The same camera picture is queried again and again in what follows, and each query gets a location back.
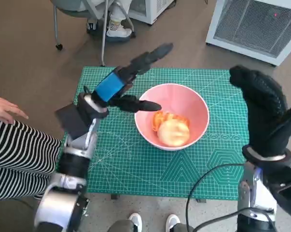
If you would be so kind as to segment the left robot hand blue tape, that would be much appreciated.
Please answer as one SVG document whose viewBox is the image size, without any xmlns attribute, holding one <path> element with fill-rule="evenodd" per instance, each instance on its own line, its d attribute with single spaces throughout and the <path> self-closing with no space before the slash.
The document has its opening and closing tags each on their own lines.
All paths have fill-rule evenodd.
<svg viewBox="0 0 291 232">
<path fill-rule="evenodd" d="M 164 43 L 151 52 L 144 52 L 133 58 L 129 65 L 116 67 L 95 87 L 91 99 L 103 108 L 117 107 L 131 113 L 160 111 L 160 104 L 139 100 L 136 96 L 125 93 L 133 86 L 138 75 L 149 71 L 153 63 L 164 58 L 172 49 L 173 43 Z"/>
</svg>

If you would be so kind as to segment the person's hand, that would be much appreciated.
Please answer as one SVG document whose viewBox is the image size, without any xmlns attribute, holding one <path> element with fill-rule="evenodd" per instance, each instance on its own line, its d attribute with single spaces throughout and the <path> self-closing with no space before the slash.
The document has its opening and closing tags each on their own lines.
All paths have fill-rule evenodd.
<svg viewBox="0 0 291 232">
<path fill-rule="evenodd" d="M 27 114 L 25 114 L 17 105 L 0 97 L 0 121 L 6 124 L 14 124 L 14 118 L 12 115 L 28 119 Z"/>
</svg>

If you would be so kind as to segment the right robot hand black glove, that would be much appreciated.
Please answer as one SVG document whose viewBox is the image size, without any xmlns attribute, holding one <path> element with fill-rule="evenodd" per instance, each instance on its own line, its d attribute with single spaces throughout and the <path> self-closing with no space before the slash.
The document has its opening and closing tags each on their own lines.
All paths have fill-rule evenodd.
<svg viewBox="0 0 291 232">
<path fill-rule="evenodd" d="M 282 155 L 291 137 L 291 108 L 281 85 L 258 70 L 237 65 L 230 83 L 241 89 L 248 109 L 249 145 L 262 157 Z"/>
</svg>

